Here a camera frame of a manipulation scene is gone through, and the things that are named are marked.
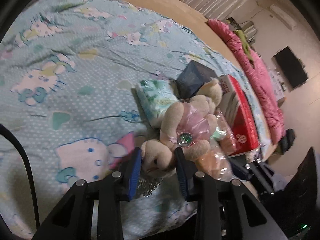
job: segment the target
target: pink comforter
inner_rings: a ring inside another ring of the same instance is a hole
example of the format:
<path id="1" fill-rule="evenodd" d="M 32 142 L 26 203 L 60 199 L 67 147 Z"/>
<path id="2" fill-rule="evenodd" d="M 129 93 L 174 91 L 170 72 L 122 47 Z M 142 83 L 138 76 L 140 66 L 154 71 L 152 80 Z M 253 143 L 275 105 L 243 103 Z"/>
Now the pink comforter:
<path id="1" fill-rule="evenodd" d="M 276 97 L 273 93 L 271 80 L 267 68 L 258 54 L 250 49 L 254 61 L 254 68 L 244 53 L 239 37 L 229 30 L 229 26 L 219 20 L 210 19 L 208 25 L 227 44 L 244 70 L 248 80 L 256 93 L 268 127 L 273 144 L 277 144 L 285 135 L 283 113 L 279 109 Z"/>

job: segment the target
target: bed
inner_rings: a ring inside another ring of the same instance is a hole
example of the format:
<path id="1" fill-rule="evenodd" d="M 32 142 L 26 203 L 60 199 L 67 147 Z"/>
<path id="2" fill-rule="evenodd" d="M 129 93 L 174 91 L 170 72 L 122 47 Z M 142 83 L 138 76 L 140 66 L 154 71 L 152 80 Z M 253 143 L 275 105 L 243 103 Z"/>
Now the bed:
<path id="1" fill-rule="evenodd" d="M 273 152 L 244 72 L 205 22 L 178 0 L 40 0 L 20 14 L 0 44 L 0 123 L 28 154 L 41 221 L 76 179 L 101 179 L 118 157 L 106 167 L 105 154 L 125 155 L 157 136 L 132 88 L 141 79 L 175 79 L 191 59 L 237 78 L 263 158 Z M 30 239 L 35 226 L 25 170 L 2 138 L 0 149 L 0 213 L 15 234 Z M 124 238 L 140 239 L 181 225 L 196 203 L 183 200 L 172 176 L 121 209 Z"/>

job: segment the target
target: red box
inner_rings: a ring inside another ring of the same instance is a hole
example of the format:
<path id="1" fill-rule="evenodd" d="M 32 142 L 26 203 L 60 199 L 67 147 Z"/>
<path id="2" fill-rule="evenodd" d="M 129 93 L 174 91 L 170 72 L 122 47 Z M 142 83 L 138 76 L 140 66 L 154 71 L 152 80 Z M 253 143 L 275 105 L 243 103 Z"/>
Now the red box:
<path id="1" fill-rule="evenodd" d="M 219 105 L 236 138 L 237 151 L 244 154 L 259 147 L 259 138 L 251 109 L 239 82 L 231 75 L 219 78 L 223 96 Z"/>

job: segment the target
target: stuffed bunny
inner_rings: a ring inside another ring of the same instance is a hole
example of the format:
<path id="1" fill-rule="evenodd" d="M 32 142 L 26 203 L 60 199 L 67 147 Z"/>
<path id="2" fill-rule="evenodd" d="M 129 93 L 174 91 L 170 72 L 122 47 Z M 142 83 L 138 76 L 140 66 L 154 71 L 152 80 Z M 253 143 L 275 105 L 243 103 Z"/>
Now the stuffed bunny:
<path id="1" fill-rule="evenodd" d="M 210 149 L 209 139 L 217 127 L 213 114 L 222 98 L 217 79 L 203 85 L 189 103 L 176 102 L 166 111 L 160 129 L 160 140 L 142 144 L 142 169 L 153 178 L 175 173 L 173 151 L 182 147 L 187 160 L 196 160 Z"/>

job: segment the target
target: green cloth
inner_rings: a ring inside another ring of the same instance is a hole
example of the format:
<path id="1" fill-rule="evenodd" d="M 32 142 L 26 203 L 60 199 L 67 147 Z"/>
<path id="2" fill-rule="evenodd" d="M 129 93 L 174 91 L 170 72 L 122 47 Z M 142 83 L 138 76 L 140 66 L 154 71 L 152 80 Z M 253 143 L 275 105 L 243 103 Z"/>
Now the green cloth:
<path id="1" fill-rule="evenodd" d="M 240 38 L 243 51 L 248 56 L 250 62 L 252 63 L 252 66 L 254 68 L 253 58 L 251 57 L 251 54 L 250 54 L 250 45 L 247 42 L 247 38 L 246 38 L 245 34 L 241 30 L 235 30 L 234 33 Z"/>

